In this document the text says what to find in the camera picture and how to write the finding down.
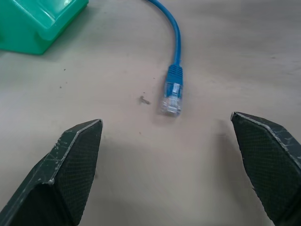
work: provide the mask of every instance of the green plastic container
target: green plastic container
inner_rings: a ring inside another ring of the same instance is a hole
[[[43,54],[89,0],[0,0],[0,49]]]

